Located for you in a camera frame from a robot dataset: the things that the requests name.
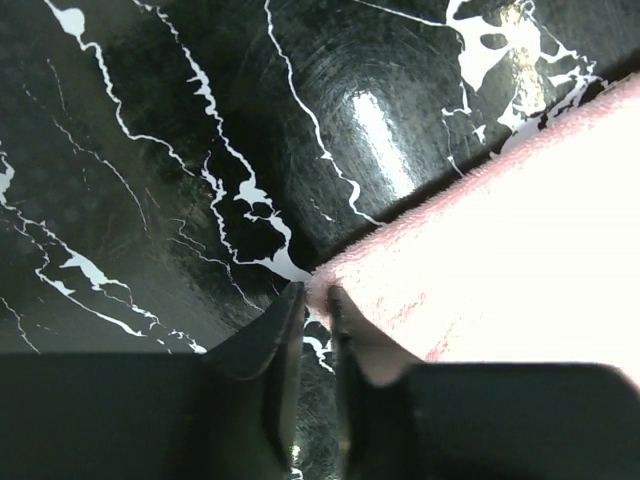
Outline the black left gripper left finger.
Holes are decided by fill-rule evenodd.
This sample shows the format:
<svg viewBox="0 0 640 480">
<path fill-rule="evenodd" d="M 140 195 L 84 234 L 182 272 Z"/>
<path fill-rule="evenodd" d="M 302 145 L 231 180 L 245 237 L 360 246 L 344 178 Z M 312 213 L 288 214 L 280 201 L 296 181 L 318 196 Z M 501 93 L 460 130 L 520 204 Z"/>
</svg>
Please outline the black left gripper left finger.
<svg viewBox="0 0 640 480">
<path fill-rule="evenodd" d="M 5 479 L 287 479 L 304 287 L 203 354 L 1 358 Z"/>
</svg>

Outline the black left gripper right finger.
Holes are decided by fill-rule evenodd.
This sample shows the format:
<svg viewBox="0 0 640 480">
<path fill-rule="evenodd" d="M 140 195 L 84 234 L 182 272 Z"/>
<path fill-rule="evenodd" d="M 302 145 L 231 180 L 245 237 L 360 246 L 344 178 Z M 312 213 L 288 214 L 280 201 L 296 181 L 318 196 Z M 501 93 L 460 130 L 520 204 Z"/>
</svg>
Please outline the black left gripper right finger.
<svg viewBox="0 0 640 480">
<path fill-rule="evenodd" d="M 585 363 L 427 363 L 331 287 L 346 479 L 635 479 L 639 392 Z"/>
</svg>

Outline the pink towel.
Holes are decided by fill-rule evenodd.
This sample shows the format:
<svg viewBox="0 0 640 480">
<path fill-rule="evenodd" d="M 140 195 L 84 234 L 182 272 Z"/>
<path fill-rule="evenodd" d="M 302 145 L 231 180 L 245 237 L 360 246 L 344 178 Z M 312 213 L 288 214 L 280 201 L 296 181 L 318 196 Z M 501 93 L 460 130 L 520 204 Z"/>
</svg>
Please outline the pink towel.
<svg viewBox="0 0 640 480">
<path fill-rule="evenodd" d="M 639 78 L 318 267 L 418 358 L 597 362 L 639 376 Z"/>
</svg>

